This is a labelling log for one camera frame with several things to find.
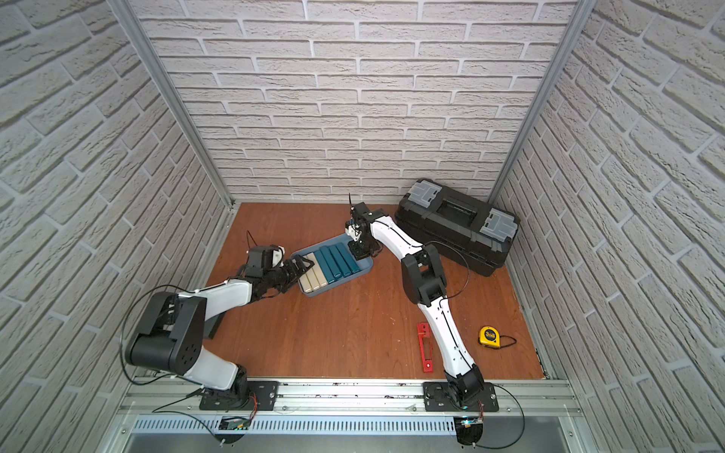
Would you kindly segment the red pruning pliers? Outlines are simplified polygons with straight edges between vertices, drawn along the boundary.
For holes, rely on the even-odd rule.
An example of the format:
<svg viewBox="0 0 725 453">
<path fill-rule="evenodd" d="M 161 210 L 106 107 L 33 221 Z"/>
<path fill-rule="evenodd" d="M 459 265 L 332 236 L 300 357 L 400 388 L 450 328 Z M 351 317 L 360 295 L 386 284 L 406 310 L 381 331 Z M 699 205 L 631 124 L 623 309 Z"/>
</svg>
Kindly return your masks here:
<svg viewBox="0 0 725 453">
<path fill-rule="evenodd" d="M 427 322 L 421 322 L 416 325 L 416 335 L 418 339 L 418 347 L 422 370 L 426 374 L 433 372 L 432 359 L 432 330 Z"/>
</svg>

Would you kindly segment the blue plastic tray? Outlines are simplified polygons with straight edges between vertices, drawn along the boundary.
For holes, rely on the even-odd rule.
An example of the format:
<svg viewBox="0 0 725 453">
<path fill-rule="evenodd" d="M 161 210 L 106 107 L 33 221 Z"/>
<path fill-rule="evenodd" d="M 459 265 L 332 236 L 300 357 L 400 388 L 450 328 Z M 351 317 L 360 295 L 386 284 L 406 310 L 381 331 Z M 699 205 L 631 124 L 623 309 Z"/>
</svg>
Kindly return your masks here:
<svg viewBox="0 0 725 453">
<path fill-rule="evenodd" d="M 351 242 L 347 234 L 342 234 L 294 253 L 313 262 L 312 269 L 299 281 L 305 296 L 318 296 L 370 272 L 373 259 L 356 259 L 349 247 Z"/>
</svg>

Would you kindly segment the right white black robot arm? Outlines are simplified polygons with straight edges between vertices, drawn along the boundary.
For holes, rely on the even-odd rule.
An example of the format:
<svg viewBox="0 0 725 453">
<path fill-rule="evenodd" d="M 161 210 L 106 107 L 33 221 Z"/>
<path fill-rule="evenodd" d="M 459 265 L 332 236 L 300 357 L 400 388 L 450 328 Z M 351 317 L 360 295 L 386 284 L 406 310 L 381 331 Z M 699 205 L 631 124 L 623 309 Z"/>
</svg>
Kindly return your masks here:
<svg viewBox="0 0 725 453">
<path fill-rule="evenodd" d="M 391 216 L 382 210 L 371 211 L 364 203 L 350 207 L 346 234 L 353 254 L 367 258 L 387 248 L 400 261 L 404 292 L 424 314 L 441 352 L 449 398 L 461 409 L 475 405 L 484 379 L 453 320 L 447 278 L 436 247 L 415 241 Z"/>
</svg>

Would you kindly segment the beige block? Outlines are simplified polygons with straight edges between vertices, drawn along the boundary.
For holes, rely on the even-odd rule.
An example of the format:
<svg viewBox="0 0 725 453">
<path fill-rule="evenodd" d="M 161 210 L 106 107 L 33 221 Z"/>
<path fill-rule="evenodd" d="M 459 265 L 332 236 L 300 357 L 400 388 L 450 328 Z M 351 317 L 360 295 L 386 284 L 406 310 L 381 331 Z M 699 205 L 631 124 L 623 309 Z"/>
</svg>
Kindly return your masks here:
<svg viewBox="0 0 725 453">
<path fill-rule="evenodd" d="M 320 290 L 321 288 L 318 288 L 317 287 L 317 280 L 315 278 L 315 274 L 313 273 L 313 271 L 310 270 L 308 273 L 309 273 L 310 281 L 311 281 L 311 283 L 313 285 L 313 292 Z"/>
<path fill-rule="evenodd" d="M 301 286 L 301 288 L 302 288 L 302 291 L 303 291 L 303 292 L 304 292 L 305 294 L 309 294 L 309 293 L 313 292 L 313 285 L 312 285 L 312 283 L 311 283 L 311 281 L 310 281 L 310 278 L 309 278 L 309 273 L 308 273 L 308 272 L 305 272 L 305 273 L 304 273 L 304 274 L 303 274 L 303 275 L 302 275 L 302 276 L 301 276 L 301 277 L 299 278 L 299 283 L 300 283 L 300 286 Z"/>
<path fill-rule="evenodd" d="M 327 286 L 329 283 L 325 277 L 325 274 L 319 264 L 319 261 L 317 260 L 317 257 L 315 256 L 315 254 L 310 253 L 307 255 L 307 258 L 309 260 L 312 260 L 313 263 L 315 264 L 315 266 L 313 266 L 312 271 L 315 274 L 315 278 L 317 280 L 317 287 L 323 288 L 323 287 Z"/>
</svg>

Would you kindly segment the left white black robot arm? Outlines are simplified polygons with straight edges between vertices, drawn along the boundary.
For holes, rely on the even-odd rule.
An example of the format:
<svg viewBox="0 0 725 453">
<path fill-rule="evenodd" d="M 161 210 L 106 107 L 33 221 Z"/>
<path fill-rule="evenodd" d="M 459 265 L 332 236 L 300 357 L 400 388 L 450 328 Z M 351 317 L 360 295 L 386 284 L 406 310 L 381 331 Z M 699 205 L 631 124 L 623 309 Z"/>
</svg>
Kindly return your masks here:
<svg viewBox="0 0 725 453">
<path fill-rule="evenodd" d="M 239 274 L 222 283 L 192 292 L 154 292 L 121 358 L 201 386 L 203 411 L 243 409 L 252 398 L 247 371 L 203 347 L 206 322 L 261 301 L 271 290 L 286 293 L 313 266 L 300 255 L 286 260 L 277 245 L 253 247 Z"/>
</svg>

